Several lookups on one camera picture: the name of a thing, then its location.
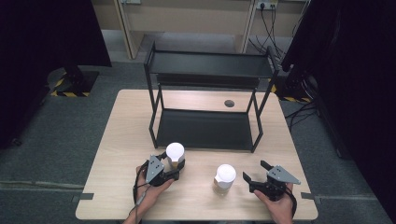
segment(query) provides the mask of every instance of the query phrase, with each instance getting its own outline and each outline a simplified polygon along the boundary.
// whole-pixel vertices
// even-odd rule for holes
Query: grey carpet floor
[[[0,151],[0,223],[117,223],[78,220],[75,211],[117,93],[146,89],[144,69],[113,63],[82,70],[100,72],[89,97],[47,96],[22,133],[22,145]],[[49,84],[62,73],[51,73]],[[302,106],[280,104],[285,116]],[[319,213],[301,223],[391,223],[354,161],[338,158],[318,115],[293,125],[291,136]]]

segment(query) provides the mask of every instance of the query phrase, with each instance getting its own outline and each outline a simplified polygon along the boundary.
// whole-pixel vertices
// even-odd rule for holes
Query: shelf tier
[[[248,113],[164,109],[157,134],[159,147],[237,149],[253,147]]]

